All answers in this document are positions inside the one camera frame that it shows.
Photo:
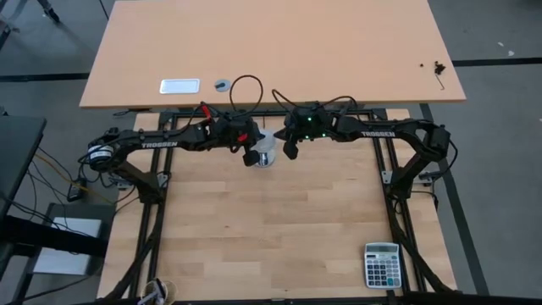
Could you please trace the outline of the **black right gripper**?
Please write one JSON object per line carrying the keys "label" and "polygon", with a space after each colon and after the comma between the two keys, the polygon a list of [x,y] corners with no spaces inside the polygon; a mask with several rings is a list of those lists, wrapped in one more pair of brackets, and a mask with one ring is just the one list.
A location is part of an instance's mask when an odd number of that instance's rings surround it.
{"label": "black right gripper", "polygon": [[285,118],[285,127],[276,131],[274,137],[285,141],[283,152],[288,159],[294,160],[299,152],[297,143],[327,137],[331,133],[332,122],[330,117],[321,119],[317,116],[300,118],[288,116]]}

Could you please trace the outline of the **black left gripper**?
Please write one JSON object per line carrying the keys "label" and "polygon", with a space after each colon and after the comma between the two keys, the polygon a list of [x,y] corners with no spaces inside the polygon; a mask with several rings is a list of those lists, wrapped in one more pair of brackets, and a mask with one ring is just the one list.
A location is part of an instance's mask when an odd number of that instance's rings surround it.
{"label": "black left gripper", "polygon": [[230,121],[218,120],[210,127],[210,136],[217,142],[215,147],[227,147],[230,151],[245,148],[243,162],[246,167],[259,163],[259,152],[251,150],[261,139],[257,123],[254,122],[250,129],[237,130],[231,127]]}

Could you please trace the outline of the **white reflector lightbulb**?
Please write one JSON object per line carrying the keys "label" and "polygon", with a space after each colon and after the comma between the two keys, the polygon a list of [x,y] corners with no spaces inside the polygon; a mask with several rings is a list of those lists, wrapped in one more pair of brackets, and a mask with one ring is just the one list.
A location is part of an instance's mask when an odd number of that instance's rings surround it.
{"label": "white reflector lightbulb", "polygon": [[270,130],[260,130],[260,135],[263,138],[257,141],[253,149],[259,153],[274,153],[276,145],[274,133]]}

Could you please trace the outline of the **light wooden desk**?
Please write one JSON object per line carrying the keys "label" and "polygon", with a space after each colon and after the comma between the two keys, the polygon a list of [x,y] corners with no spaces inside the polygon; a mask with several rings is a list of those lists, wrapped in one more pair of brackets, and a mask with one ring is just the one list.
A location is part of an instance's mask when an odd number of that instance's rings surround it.
{"label": "light wooden desk", "polygon": [[[199,92],[161,94],[167,79],[199,79]],[[242,105],[272,90],[295,102],[466,98],[428,0],[138,0],[114,4],[80,104]]]}

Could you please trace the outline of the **silver rectangular desk plate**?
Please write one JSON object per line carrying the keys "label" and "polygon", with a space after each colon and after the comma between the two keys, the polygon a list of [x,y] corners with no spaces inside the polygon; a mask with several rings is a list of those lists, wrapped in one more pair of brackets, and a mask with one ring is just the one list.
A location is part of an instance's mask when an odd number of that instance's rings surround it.
{"label": "silver rectangular desk plate", "polygon": [[199,79],[167,79],[161,81],[159,92],[164,95],[196,94],[199,89]]}

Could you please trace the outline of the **grey desk calculator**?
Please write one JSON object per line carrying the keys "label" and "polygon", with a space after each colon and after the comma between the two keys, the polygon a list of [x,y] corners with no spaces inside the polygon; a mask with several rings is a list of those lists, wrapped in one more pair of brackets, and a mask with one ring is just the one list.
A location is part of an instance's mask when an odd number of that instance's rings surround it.
{"label": "grey desk calculator", "polygon": [[394,290],[402,286],[399,245],[373,242],[364,247],[365,282],[370,289]]}

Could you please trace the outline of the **round beige container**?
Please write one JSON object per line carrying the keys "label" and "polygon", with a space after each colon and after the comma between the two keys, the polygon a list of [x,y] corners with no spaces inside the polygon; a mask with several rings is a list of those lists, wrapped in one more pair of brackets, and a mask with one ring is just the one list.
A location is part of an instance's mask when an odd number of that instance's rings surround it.
{"label": "round beige container", "polygon": [[176,301],[177,285],[155,278],[142,288],[137,305],[172,305]]}

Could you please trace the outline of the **black power adapter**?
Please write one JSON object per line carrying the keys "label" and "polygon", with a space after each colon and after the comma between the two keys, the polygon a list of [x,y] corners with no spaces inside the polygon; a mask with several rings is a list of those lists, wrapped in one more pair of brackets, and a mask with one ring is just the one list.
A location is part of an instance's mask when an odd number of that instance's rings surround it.
{"label": "black power adapter", "polygon": [[85,188],[87,185],[87,180],[85,178],[77,178],[69,184],[68,193],[66,195],[66,200],[68,202],[74,202],[80,200],[85,196]]}

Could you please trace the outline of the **silver flat box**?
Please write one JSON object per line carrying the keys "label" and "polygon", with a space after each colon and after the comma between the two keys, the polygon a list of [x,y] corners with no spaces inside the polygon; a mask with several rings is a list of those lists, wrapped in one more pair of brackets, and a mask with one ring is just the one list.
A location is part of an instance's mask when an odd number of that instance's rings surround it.
{"label": "silver flat box", "polygon": [[[52,227],[85,236],[98,237],[102,221],[99,219],[78,219],[55,217]],[[32,272],[51,275],[85,275],[91,256],[66,252],[52,248],[42,248]]]}

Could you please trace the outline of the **black stand beam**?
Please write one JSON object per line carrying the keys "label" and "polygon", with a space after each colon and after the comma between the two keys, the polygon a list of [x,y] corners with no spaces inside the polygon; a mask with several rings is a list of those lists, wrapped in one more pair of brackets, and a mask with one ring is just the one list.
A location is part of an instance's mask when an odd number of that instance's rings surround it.
{"label": "black stand beam", "polygon": [[107,243],[94,236],[84,236],[68,230],[39,225],[28,219],[6,216],[0,221],[0,242],[23,247],[46,247],[104,257]]}

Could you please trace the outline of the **black side table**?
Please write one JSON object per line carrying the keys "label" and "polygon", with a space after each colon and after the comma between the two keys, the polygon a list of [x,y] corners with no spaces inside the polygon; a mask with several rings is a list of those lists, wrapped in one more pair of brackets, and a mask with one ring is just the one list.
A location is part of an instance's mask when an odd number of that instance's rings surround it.
{"label": "black side table", "polygon": [[0,116],[0,222],[8,214],[46,124],[44,118]]}

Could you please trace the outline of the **black tripod leg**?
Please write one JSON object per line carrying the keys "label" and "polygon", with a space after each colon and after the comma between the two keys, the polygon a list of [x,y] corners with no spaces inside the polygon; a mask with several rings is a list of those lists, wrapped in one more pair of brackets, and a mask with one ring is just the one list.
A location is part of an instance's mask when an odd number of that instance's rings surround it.
{"label": "black tripod leg", "polygon": [[60,22],[60,18],[58,17],[58,15],[53,9],[52,4],[50,4],[48,0],[37,0],[37,2],[41,5],[43,12],[47,17],[49,17],[56,24]]}

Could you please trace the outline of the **silver metal bracket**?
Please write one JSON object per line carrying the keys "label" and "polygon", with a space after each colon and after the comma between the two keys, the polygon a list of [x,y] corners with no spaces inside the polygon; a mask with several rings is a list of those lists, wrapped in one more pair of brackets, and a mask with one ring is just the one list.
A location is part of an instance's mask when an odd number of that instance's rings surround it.
{"label": "silver metal bracket", "polygon": [[110,176],[109,181],[116,186],[120,191],[126,191],[132,187],[132,184],[117,176]]}
{"label": "silver metal bracket", "polygon": [[440,171],[432,171],[432,172],[424,171],[414,178],[413,183],[421,184],[423,186],[431,186],[441,176],[442,176],[442,173]]}

